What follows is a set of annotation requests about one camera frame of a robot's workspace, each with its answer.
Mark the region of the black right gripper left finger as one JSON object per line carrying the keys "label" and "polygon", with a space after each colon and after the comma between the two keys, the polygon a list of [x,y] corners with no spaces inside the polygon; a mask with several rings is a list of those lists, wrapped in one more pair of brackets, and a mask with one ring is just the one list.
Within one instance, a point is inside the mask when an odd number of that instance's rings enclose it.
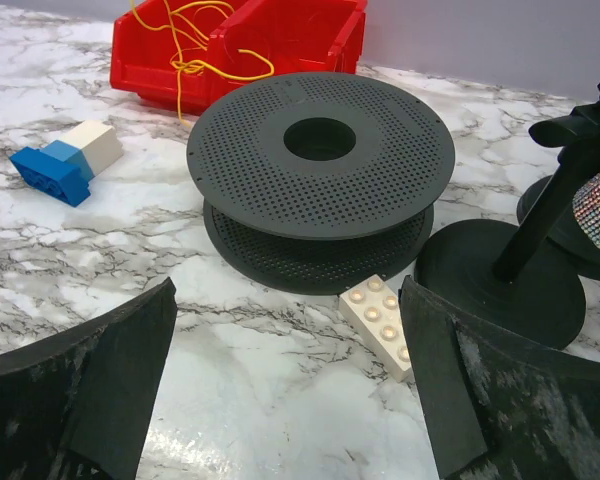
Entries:
{"label": "black right gripper left finger", "polygon": [[0,479],[133,479],[177,315],[171,279],[0,355]]}

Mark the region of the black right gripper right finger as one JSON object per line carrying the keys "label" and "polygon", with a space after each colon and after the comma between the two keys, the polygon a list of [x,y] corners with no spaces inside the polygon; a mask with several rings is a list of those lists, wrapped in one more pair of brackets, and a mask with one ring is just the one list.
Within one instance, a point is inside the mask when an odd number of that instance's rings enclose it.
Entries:
{"label": "black right gripper right finger", "polygon": [[600,363],[405,277],[400,312],[441,479],[600,479]]}

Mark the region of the dark grey perforated spool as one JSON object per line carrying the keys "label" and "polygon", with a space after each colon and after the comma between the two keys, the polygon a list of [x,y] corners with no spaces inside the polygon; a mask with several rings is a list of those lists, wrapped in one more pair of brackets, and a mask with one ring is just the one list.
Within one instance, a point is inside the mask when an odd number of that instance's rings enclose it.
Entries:
{"label": "dark grey perforated spool", "polygon": [[296,73],[215,102],[188,139],[190,175],[220,256],[265,286],[337,295],[407,268],[455,166],[422,100],[345,73]]}

